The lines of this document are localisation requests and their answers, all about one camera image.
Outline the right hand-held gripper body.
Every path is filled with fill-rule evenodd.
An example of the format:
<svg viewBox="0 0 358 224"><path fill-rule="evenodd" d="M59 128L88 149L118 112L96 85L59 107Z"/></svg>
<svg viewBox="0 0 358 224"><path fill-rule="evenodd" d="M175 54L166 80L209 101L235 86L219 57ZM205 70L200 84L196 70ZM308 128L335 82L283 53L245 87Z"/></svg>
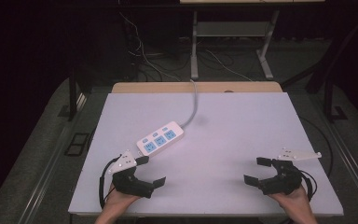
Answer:
<svg viewBox="0 0 358 224"><path fill-rule="evenodd" d="M272 159L272 165L277 174L271 178L259 180L259 188L265 195L274 193L284 193L286 195L298 189L302 181L306 182L308 196L313 196L317 189L317 184L311 184L313 177L305 171L299 170L294 165L294 161L304 161L310 159L319 159L322 157L320 152L307 152L302 150L293 150L284 147L275 159Z"/></svg>

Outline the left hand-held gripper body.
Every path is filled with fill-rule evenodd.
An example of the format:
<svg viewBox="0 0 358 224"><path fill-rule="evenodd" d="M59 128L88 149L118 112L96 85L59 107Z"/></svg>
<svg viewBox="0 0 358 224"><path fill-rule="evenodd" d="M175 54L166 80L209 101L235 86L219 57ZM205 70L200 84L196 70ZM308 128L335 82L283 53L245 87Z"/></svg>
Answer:
<svg viewBox="0 0 358 224"><path fill-rule="evenodd" d="M125 151L113 159L108 166L108 174L112 176L112 184L116 190L139 197L150 198L154 187L152 183L144 182L135 176L136 160L130 151Z"/></svg>

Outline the white power strip blue sockets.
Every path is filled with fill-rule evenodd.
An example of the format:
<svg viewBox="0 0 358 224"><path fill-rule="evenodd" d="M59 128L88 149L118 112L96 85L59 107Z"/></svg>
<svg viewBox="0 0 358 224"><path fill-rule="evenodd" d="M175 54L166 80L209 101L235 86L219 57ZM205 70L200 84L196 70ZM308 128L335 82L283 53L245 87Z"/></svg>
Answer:
<svg viewBox="0 0 358 224"><path fill-rule="evenodd" d="M140 139L136 146L144 156L153 157L167 147L181 140L184 130L175 121L158 128Z"/></svg>

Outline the person's left hand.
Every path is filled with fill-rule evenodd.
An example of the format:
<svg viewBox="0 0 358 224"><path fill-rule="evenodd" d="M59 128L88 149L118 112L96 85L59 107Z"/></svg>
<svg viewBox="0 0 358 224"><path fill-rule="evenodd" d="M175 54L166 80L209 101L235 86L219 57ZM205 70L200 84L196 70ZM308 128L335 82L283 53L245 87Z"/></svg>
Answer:
<svg viewBox="0 0 358 224"><path fill-rule="evenodd" d="M139 199L139 196L121 193L116 190L114 185L111 185L105 200L105 206L103 210L110 215L116 215L119 217L123 215L127 209Z"/></svg>

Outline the person's right hand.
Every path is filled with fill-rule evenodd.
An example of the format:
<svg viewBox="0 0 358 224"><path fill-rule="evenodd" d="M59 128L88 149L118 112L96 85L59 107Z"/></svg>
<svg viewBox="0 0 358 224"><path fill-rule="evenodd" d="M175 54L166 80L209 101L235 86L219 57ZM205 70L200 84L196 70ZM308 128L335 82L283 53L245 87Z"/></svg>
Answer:
<svg viewBox="0 0 358 224"><path fill-rule="evenodd" d="M289 217L312 214L308 195L303 186L300 186L288 195L274 193L268 196L275 200Z"/></svg>

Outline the black metal stand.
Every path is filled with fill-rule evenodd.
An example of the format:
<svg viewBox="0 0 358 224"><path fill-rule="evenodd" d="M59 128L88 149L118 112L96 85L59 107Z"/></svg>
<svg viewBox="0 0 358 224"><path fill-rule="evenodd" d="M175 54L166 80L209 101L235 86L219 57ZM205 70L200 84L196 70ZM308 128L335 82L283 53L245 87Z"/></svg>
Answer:
<svg viewBox="0 0 358 224"><path fill-rule="evenodd" d="M88 90L88 82L85 71L78 64L69 67L68 75L69 103L62 107L59 116L72 121L79 111L81 95Z"/></svg>
<svg viewBox="0 0 358 224"><path fill-rule="evenodd" d="M323 114L327 120L334 123L336 120L347 119L339 106L333 106L334 74L332 73L340 55L350 44L352 38L358 31L358 23L348 32L335 37L322 59L316 63L310 81L306 86L308 93L317 93L324 86Z"/></svg>

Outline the white table with metal legs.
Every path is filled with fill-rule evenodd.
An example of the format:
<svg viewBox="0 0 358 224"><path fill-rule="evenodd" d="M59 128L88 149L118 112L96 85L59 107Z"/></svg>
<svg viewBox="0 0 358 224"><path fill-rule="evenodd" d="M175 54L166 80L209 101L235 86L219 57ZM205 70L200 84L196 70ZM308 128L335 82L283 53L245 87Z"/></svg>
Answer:
<svg viewBox="0 0 358 224"><path fill-rule="evenodd" d="M179 0L181 7L194 7L191 36L190 72L191 79L199 79L197 40L199 37L263 37L264 44L255 53L267 79L273 79L266 58L269 43L275 31L283 7L300 6L301 4L322 3L324 0ZM246 10L256 13L257 10L268 10L268 18L255 21L200 21L199 13L203 8L212 7L219 10Z"/></svg>

